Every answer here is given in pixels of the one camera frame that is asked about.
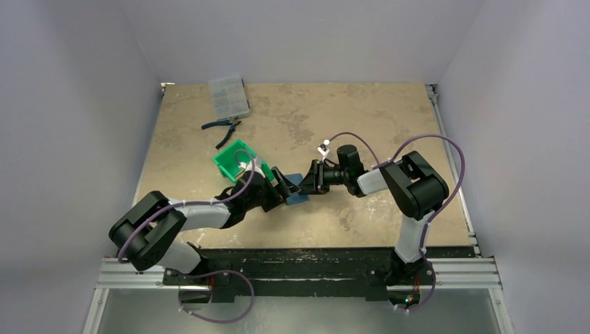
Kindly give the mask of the blue card holder wallet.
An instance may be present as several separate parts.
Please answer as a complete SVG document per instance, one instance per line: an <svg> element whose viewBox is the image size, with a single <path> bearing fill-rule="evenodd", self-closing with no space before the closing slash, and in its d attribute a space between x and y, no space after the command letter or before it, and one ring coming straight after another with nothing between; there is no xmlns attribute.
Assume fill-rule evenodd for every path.
<svg viewBox="0 0 590 334"><path fill-rule="evenodd" d="M303 176L300 173L285 175L286 180L298 186L303 181ZM286 205L298 205L309 200L309 196L301 194L300 191L292 191L291 195L286 199Z"/></svg>

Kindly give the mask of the green plastic bin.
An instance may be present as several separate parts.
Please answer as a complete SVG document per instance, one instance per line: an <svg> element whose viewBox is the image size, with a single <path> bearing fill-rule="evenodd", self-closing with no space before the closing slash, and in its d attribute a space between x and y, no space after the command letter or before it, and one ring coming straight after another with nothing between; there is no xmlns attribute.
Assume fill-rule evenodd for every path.
<svg viewBox="0 0 590 334"><path fill-rule="evenodd" d="M244 141L237 139L222 148L212 161L220 174L235 184L245 169L241 164L249 164L251 158L256 156L255 151Z"/></svg>

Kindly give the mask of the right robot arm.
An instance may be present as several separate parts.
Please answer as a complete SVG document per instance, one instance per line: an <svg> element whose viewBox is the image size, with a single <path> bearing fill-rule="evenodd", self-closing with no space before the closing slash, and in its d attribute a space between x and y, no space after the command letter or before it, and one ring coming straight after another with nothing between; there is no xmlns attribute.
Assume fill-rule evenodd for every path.
<svg viewBox="0 0 590 334"><path fill-rule="evenodd" d="M374 170L365 169L354 145L337 149L338 162L315 159L299 183L300 194L323 195L343 185L357 198L389 191L402 213L400 235L391 255L390 274L399 283L416 277L426 254L428 219L443 207L449 187L416 151Z"/></svg>

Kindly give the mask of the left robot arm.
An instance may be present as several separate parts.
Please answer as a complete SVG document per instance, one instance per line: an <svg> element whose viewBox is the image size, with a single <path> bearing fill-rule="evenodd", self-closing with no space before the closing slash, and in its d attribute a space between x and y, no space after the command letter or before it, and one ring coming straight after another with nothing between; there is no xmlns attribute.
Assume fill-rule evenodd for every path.
<svg viewBox="0 0 590 334"><path fill-rule="evenodd" d="M248 211L259 207L269 212L300 191L277 168L271 172L274 180L260 169L247 170L234 186L206 201L171 200L151 191L111 227L109 239L120 261L131 263L137 271L158 265L180 272L189 284L200 284L207 277L208 260L196 245L178 241L178 234L231 228Z"/></svg>

